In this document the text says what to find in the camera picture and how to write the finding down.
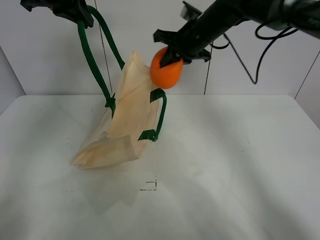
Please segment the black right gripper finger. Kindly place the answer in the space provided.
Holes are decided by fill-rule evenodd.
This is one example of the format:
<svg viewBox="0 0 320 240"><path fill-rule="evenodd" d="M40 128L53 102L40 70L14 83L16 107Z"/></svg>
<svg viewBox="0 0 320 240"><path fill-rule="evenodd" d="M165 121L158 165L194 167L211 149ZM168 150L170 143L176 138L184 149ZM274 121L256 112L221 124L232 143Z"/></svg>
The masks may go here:
<svg viewBox="0 0 320 240"><path fill-rule="evenodd" d="M170 64L178 62L177 53L172 48L167 48L160 60L160 68L164 68Z"/></svg>

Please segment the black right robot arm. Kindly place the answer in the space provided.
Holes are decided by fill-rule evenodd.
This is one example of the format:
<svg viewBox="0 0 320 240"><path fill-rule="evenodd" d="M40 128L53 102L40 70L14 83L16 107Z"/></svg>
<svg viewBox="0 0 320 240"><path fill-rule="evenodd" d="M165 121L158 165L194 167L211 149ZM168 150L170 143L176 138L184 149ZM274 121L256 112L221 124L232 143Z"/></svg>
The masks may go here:
<svg viewBox="0 0 320 240"><path fill-rule="evenodd" d="M154 42L167 45L160 67L183 60L209 61L205 49L233 26L255 21L275 31L296 28L320 37L320 2L318 0L216 0L204 12L184 2L181 17L186 24L177 32L158 29Z"/></svg>

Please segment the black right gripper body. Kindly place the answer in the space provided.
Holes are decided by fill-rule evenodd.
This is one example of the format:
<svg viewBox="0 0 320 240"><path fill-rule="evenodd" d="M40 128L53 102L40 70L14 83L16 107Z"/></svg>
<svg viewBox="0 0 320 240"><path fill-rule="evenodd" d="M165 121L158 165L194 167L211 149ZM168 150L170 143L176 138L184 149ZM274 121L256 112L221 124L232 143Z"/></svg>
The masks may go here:
<svg viewBox="0 0 320 240"><path fill-rule="evenodd" d="M153 34L154 42L167 45L168 49L176 52L178 61L183 59L187 64L193 60L211 59L210 53L205 50L209 44L206 40L209 24L212 21L210 15L202 15L197 19L189 20L179 31L166 31L157 29Z"/></svg>

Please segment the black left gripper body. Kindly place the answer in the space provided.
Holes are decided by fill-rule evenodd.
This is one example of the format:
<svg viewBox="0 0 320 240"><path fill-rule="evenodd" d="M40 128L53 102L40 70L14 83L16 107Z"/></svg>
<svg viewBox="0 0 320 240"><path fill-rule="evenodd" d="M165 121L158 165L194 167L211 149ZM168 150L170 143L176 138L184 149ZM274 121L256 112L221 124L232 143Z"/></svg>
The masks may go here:
<svg viewBox="0 0 320 240"><path fill-rule="evenodd" d="M85 28L92 28L94 19L85 0L21 0L20 5L31 12L36 7L49 8L57 17L74 23L82 21Z"/></svg>

